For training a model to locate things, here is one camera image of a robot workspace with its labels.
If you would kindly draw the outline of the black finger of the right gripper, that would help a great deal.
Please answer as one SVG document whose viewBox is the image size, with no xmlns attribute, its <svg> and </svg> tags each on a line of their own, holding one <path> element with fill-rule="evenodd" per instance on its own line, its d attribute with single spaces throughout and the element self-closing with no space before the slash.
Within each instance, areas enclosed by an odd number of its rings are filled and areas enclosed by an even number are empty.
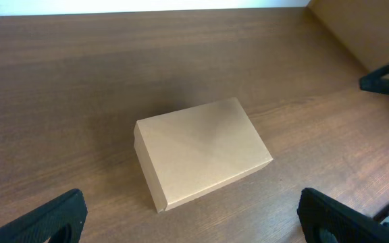
<svg viewBox="0 0 389 243">
<path fill-rule="evenodd" d="M 368 73 L 359 79 L 359 88 L 363 91 L 389 95 L 389 63 Z"/>
</svg>

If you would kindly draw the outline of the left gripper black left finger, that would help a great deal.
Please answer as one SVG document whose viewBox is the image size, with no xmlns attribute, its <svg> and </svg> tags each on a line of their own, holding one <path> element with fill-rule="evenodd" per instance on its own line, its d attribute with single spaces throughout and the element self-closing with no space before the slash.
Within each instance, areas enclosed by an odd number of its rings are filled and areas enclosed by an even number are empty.
<svg viewBox="0 0 389 243">
<path fill-rule="evenodd" d="M 79 242 L 87 213 L 75 188 L 0 227 L 0 242 Z"/>
</svg>

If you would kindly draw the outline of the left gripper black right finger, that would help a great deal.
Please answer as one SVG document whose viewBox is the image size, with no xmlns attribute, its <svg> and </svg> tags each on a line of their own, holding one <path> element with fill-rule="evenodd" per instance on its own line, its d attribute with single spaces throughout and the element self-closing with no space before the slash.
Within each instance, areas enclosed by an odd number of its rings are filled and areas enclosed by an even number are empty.
<svg viewBox="0 0 389 243">
<path fill-rule="evenodd" d="M 305 188 L 297 214 L 307 242 L 389 243 L 389 203 L 375 217 L 368 217 L 314 188 Z"/>
</svg>

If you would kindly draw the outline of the brown cardboard box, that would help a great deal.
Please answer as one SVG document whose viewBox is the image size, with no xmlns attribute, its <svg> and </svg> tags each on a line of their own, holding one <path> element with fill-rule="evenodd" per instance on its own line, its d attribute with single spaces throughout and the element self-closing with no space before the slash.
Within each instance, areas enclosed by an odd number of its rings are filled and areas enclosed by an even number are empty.
<svg viewBox="0 0 389 243">
<path fill-rule="evenodd" d="M 134 148 L 157 212 L 268 165 L 273 157 L 238 99 L 140 119 Z"/>
</svg>

